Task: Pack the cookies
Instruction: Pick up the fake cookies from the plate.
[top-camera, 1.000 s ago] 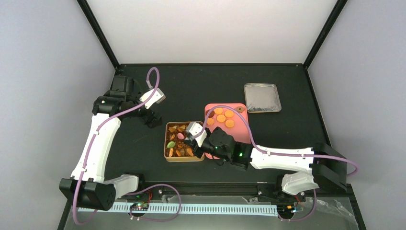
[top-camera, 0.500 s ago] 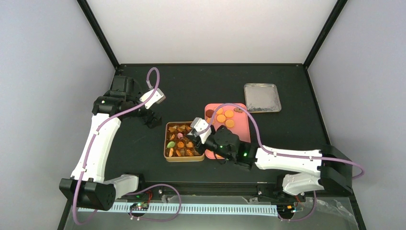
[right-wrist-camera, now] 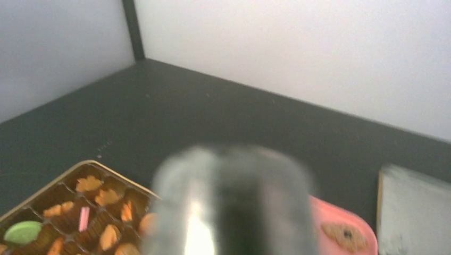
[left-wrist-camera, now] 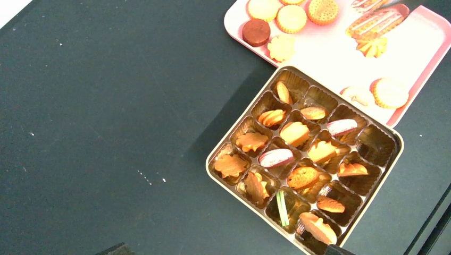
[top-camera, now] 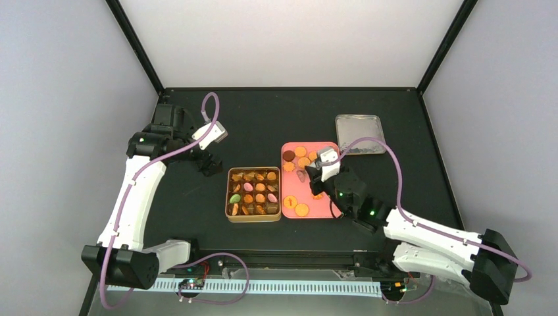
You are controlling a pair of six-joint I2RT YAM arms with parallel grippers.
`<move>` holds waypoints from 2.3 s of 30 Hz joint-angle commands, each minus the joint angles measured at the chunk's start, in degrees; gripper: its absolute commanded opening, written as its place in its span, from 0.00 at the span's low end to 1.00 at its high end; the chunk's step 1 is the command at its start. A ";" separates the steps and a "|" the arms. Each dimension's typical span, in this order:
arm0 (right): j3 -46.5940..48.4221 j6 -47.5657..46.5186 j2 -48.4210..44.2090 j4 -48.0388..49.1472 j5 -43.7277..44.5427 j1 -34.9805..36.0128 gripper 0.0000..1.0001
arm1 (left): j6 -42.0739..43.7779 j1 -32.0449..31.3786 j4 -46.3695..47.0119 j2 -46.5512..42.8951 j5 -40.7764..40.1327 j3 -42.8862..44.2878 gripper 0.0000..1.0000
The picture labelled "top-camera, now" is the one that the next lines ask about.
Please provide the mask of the green round cookie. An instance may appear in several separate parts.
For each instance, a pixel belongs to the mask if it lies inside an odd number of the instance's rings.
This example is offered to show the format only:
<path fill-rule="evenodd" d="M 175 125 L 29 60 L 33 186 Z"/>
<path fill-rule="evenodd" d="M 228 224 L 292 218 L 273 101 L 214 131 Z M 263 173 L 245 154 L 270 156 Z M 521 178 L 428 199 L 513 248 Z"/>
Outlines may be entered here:
<path fill-rule="evenodd" d="M 239 203 L 240 201 L 241 201 L 240 194 L 233 194 L 229 199 L 229 203 Z"/>

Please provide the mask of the gold cookie tin box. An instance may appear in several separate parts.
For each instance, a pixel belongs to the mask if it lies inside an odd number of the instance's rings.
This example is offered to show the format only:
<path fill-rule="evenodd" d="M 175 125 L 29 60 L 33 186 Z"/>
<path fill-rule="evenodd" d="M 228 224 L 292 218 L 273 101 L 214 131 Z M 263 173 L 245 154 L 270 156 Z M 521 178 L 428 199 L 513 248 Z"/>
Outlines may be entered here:
<path fill-rule="evenodd" d="M 254 187 L 243 189 L 245 182 Z M 240 194 L 239 203 L 229 203 Z M 231 223 L 271 223 L 282 217 L 280 204 L 280 169 L 278 167 L 235 167 L 228 171 L 225 215 Z"/>

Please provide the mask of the pink round cookie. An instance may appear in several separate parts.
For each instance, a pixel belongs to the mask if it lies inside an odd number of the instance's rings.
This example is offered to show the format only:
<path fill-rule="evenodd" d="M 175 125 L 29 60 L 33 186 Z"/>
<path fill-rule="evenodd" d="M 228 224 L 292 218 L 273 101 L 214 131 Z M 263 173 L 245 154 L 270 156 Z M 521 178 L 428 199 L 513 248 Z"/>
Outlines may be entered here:
<path fill-rule="evenodd" d="M 252 192 L 252 191 L 254 190 L 254 187 L 253 187 L 253 185 L 252 185 L 251 183 L 245 182 L 245 183 L 243 184 L 243 189 L 244 189 L 246 192 Z"/>

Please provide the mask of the silver tin lid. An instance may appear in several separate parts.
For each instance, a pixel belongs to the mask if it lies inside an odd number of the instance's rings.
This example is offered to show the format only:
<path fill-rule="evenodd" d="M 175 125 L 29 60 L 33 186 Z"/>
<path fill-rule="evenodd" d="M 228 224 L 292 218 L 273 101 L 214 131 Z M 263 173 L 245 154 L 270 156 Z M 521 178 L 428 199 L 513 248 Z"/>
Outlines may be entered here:
<path fill-rule="evenodd" d="M 371 137 L 385 142 L 380 118 L 376 115 L 337 115 L 336 134 L 340 151 L 345 151 L 353 141 Z M 362 141 L 354 145 L 348 155 L 376 155 L 385 153 L 385 148 L 372 141 Z"/>

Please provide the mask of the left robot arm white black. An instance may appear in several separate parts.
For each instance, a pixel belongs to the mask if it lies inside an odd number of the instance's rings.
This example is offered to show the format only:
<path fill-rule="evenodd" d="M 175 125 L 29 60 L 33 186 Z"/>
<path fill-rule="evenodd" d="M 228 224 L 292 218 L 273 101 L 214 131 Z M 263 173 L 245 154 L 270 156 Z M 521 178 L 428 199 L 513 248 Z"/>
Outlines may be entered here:
<path fill-rule="evenodd" d="M 157 276 L 185 263 L 190 240 L 171 239 L 145 248 L 143 237 L 157 186 L 173 161 L 193 161 L 204 176 L 222 170 L 222 161 L 208 152 L 227 136 L 220 122 L 207 115 L 201 127 L 188 125 L 180 106 L 158 104 L 152 121 L 128 141 L 126 170 L 113 212 L 96 245 L 84 246 L 82 262 L 106 284 L 149 289 Z"/>

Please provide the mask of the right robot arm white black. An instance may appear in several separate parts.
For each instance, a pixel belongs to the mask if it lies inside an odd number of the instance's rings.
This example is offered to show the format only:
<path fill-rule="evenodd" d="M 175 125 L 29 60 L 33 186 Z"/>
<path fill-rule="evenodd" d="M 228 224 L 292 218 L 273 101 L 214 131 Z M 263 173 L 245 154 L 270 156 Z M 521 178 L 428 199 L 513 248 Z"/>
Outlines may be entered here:
<path fill-rule="evenodd" d="M 386 238 L 375 269 L 390 276 L 396 271 L 426 273 L 454 280 L 478 297 L 498 305 L 509 303 L 518 269 L 515 253 L 505 237 L 491 229 L 484 233 L 457 230 L 399 211 L 375 198 L 349 168 L 323 176 L 323 168 L 305 167 L 313 194 L 326 194 L 341 216 Z"/>

